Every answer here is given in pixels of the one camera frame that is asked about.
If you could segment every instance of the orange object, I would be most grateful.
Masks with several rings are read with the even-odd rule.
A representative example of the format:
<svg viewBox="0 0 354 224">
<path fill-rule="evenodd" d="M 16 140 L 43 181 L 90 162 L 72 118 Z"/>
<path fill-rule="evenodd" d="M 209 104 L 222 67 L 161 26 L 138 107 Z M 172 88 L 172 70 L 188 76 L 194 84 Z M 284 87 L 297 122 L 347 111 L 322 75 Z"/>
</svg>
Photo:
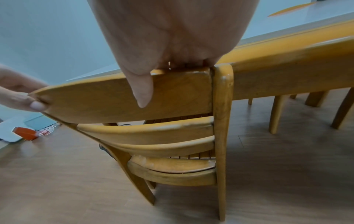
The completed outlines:
<svg viewBox="0 0 354 224">
<path fill-rule="evenodd" d="M 38 138 L 37 132 L 29 128 L 15 127 L 12 132 L 28 141 Z"/>
</svg>

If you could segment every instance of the human hand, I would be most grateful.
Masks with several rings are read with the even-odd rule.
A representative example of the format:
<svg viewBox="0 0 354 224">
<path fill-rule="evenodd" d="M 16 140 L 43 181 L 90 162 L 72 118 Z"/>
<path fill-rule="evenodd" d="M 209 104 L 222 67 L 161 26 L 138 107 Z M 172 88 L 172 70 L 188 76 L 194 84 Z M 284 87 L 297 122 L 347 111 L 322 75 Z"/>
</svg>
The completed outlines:
<svg viewBox="0 0 354 224">
<path fill-rule="evenodd" d="M 153 69 L 212 67 L 241 39 L 258 0 L 88 0 L 140 107 Z"/>
<path fill-rule="evenodd" d="M 16 72 L 0 64 L 0 104 L 18 110 L 44 111 L 47 106 L 23 94 L 46 87 L 47 84 L 33 77 Z"/>
</svg>

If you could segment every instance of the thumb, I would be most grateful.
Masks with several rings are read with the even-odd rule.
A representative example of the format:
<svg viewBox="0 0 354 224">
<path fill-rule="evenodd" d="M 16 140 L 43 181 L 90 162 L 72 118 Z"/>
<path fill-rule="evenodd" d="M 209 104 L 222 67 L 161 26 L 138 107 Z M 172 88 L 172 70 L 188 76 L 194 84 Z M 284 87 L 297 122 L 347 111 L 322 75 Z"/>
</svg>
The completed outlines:
<svg viewBox="0 0 354 224">
<path fill-rule="evenodd" d="M 138 102 L 138 106 L 140 108 L 146 107 L 154 92 L 154 83 L 150 72 L 143 75 L 137 75 L 123 66 L 121 66 L 121 69 L 128 80 L 130 87 L 132 88 L 133 95 Z"/>
<path fill-rule="evenodd" d="M 18 110 L 41 112 L 47 106 L 34 98 L 0 87 L 0 104 Z"/>
</svg>

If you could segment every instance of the white tabletop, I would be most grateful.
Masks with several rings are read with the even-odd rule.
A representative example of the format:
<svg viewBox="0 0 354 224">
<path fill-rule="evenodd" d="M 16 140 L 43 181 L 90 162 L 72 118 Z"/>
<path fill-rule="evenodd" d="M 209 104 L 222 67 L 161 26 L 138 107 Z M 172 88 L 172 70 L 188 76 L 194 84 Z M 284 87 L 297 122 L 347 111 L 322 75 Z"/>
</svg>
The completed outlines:
<svg viewBox="0 0 354 224">
<path fill-rule="evenodd" d="M 238 45 L 354 19 L 354 0 L 327 0 L 251 23 Z M 117 63 L 77 76 L 74 81 L 121 72 Z"/>
</svg>

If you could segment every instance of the floor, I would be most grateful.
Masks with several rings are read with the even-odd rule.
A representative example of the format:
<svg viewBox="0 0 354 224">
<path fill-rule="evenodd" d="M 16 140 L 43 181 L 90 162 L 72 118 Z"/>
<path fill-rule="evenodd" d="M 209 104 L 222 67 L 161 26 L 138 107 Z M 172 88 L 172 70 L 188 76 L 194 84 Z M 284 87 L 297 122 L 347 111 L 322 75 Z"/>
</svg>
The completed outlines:
<svg viewBox="0 0 354 224">
<path fill-rule="evenodd" d="M 225 223 L 354 221 L 354 114 L 329 127 L 348 89 L 321 108 L 289 99 L 278 134 L 273 97 L 235 101 L 228 137 Z M 158 185 L 151 206 L 92 140 L 61 127 L 0 151 L 1 224 L 219 223 L 216 188 Z"/>
</svg>

